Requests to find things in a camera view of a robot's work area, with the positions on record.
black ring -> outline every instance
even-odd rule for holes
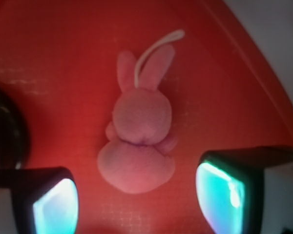
[[[12,99],[0,90],[0,169],[19,169],[26,162],[30,137]]]

plush toy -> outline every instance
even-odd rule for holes
[[[138,61],[130,51],[118,56],[117,78],[122,94],[105,131],[110,142],[99,152],[98,167],[108,183],[125,193],[151,191],[167,182],[175,171],[174,159],[168,155],[177,143],[169,132],[171,105],[158,85],[175,54],[167,43],[183,36],[183,30],[166,35]]]

red surface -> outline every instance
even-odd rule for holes
[[[127,195],[98,173],[96,157],[120,95],[116,57],[138,57],[183,28],[160,85],[179,143],[173,178]],[[221,1],[0,1],[0,87],[32,138],[28,166],[66,166],[80,197],[78,233],[210,233],[195,192],[208,149],[293,146],[293,107],[256,46]]]

bunny head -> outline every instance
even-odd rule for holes
[[[174,54],[174,48],[169,44],[155,51],[141,71],[136,87],[136,58],[130,51],[119,54],[117,76],[122,94],[114,106],[113,123],[120,139],[133,144],[153,145],[167,136],[171,105],[157,88]]]

white wall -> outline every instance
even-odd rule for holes
[[[224,0],[278,76],[293,104],[293,0]]]

